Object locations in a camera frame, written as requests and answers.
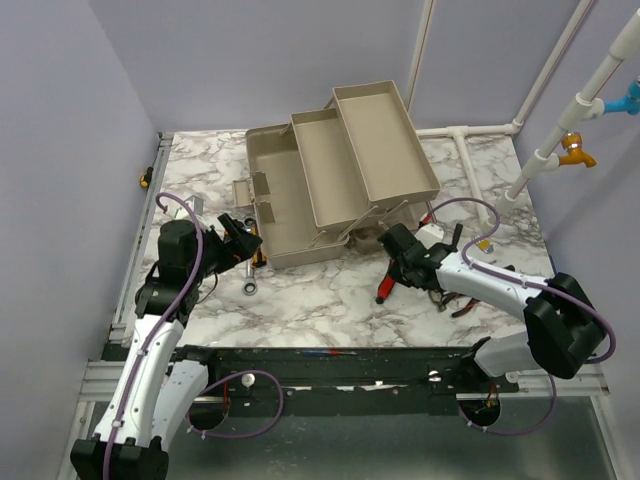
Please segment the yellow utility knife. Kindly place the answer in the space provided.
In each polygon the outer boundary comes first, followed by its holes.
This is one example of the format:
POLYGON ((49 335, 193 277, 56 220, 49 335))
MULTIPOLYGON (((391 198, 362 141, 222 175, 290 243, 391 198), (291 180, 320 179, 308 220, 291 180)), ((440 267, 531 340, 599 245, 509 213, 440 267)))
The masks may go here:
MULTIPOLYGON (((254 224, 251 227, 251 231, 254 235, 258 235, 258 227, 256 224, 254 224)), ((261 247, 259 247, 256 252, 254 253, 253 259, 252 259, 252 266, 254 269, 259 269, 264 267, 267 264, 267 259, 266 256, 262 250, 261 247)))

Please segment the red black handled tool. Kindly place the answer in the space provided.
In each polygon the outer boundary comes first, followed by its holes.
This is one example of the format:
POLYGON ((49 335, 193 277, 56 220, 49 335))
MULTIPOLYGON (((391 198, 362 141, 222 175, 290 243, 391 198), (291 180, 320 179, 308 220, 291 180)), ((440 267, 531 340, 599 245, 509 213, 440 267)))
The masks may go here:
POLYGON ((387 300, 393 291, 395 284, 395 280, 389 274, 384 276, 376 291, 375 302, 378 305, 383 304, 387 300))

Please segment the orange black needle-nose pliers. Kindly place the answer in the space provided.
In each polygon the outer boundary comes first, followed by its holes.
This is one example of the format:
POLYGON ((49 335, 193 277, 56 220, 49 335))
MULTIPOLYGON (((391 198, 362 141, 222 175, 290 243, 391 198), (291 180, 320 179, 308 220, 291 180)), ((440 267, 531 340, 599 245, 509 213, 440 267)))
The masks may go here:
POLYGON ((470 313, 470 312, 473 310, 473 308, 474 308, 478 303, 479 303, 479 301, 478 301, 478 300, 476 300, 476 299, 470 299, 470 300, 467 302, 467 304, 466 304, 463 308, 461 308, 460 310, 457 310, 457 311, 453 312, 453 313, 451 314, 451 317, 452 317, 452 318, 460 318, 460 317, 463 317, 463 316, 467 315, 468 313, 470 313))

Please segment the translucent brown tool box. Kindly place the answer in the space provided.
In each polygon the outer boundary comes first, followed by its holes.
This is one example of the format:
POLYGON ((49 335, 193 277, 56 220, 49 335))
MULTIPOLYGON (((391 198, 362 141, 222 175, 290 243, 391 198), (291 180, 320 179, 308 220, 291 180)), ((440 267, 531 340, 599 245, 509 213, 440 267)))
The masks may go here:
POLYGON ((405 221, 441 190, 392 80, 336 87, 320 110, 247 130, 245 145, 234 200, 253 208, 274 269, 337 259, 354 231, 405 221))

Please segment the yellow black claw hammer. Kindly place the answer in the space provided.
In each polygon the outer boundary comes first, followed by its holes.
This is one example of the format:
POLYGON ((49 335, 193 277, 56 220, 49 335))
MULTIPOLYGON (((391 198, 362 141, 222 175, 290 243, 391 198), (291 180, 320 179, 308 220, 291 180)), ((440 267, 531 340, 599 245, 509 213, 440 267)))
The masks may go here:
POLYGON ((447 308, 447 304, 451 302, 456 294, 452 292, 443 292, 441 290, 429 290, 429 299, 436 306, 439 312, 443 312, 447 308))

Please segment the small black-handled ball hammer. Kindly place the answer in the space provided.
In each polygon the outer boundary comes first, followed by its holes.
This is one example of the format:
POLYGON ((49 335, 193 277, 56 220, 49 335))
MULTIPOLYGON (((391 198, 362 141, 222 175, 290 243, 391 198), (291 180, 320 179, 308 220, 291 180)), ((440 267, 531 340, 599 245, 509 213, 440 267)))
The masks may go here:
POLYGON ((453 231, 453 235, 452 235, 452 239, 451 239, 451 248, 456 251, 461 235, 462 235, 462 231, 463 231, 463 225, 461 223, 457 223, 455 225, 454 231, 453 231))

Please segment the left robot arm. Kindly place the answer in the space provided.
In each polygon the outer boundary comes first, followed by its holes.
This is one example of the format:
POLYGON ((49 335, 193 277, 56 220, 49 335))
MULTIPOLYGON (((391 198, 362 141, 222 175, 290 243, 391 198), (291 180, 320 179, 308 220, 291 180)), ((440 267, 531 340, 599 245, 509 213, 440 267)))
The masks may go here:
POLYGON ((172 359, 199 287, 210 276, 250 260, 262 240, 223 214, 218 234, 183 216, 160 228, 158 258, 135 296, 133 338, 108 408, 70 460, 81 479, 163 479, 169 448, 199 393, 214 393, 222 380, 208 353, 172 359))

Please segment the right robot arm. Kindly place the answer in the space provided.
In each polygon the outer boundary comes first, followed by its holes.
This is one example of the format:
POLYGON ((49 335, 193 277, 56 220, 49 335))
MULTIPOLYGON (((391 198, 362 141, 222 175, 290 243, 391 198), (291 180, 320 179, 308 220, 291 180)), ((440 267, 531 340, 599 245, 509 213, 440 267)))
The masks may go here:
POLYGON ((424 291, 440 290, 476 299, 523 322, 525 330, 477 342, 460 367, 460 379, 480 392, 508 372, 542 369, 571 379, 592 360, 607 330, 580 284, 559 273, 551 279, 518 275, 477 261, 450 244, 427 247, 416 233, 396 224, 378 237, 390 259, 390 277, 424 291))

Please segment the silver ratchet combination wrench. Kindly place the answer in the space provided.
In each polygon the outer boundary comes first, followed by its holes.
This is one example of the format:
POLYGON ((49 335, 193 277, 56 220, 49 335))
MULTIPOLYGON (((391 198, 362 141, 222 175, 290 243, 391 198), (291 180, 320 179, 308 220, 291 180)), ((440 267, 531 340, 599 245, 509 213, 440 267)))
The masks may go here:
MULTIPOLYGON (((244 220, 245 230, 249 233, 255 232, 256 221, 254 218, 248 217, 244 220)), ((253 258, 250 257, 245 265, 245 279, 242 287, 244 295, 252 296, 258 291, 258 286, 254 277, 253 258)))

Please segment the yellow black screwdriver at edge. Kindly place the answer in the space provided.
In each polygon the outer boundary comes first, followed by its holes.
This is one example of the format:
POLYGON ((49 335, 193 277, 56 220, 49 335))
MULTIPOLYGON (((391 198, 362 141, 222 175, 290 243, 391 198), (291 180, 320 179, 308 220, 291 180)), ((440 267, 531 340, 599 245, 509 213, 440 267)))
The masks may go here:
POLYGON ((153 180, 154 168, 148 167, 139 178, 139 186, 143 189, 148 189, 151 181, 153 180))

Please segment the yellow brass tap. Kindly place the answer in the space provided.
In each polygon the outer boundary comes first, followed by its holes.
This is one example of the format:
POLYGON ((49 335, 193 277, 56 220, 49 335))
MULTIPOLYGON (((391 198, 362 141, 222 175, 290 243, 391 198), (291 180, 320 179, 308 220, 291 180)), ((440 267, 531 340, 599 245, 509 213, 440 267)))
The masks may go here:
POLYGON ((565 150, 565 154, 559 157, 559 165, 584 165, 586 168, 595 167, 597 165, 596 160, 583 150, 582 144, 583 139, 579 132, 567 133, 561 140, 561 146, 565 150))

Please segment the blue pipe fitting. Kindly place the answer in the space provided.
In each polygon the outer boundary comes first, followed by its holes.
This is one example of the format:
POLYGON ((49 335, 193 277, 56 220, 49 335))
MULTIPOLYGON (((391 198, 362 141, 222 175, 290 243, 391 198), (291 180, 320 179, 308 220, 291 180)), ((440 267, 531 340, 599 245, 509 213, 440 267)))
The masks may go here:
POLYGON ((636 77, 629 85, 626 94, 614 101, 604 102, 602 115, 611 113, 626 113, 628 115, 638 115, 640 92, 640 77, 636 77))

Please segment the black mounting rail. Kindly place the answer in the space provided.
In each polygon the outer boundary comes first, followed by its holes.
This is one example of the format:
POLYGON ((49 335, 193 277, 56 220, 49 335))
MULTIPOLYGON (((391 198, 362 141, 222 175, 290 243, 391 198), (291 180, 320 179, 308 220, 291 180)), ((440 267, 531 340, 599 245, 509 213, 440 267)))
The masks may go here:
POLYGON ((227 414, 270 418, 370 415, 455 416, 460 407, 488 417, 519 397, 587 395, 600 376, 585 366, 572 379, 542 370, 493 379, 464 375, 463 348, 364 348, 357 356, 312 358, 303 348, 212 348, 185 345, 172 359, 208 353, 215 369, 186 414, 198 424, 227 414))

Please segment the white pvc pipe frame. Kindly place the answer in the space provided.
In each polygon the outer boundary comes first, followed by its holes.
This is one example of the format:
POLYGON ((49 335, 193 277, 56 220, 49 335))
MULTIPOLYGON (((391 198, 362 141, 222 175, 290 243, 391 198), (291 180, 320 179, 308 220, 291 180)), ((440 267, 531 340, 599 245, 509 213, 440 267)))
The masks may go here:
POLYGON ((350 77, 392 78, 417 127, 509 123, 574 14, 575 1, 280 1, 325 26, 356 62, 350 77))

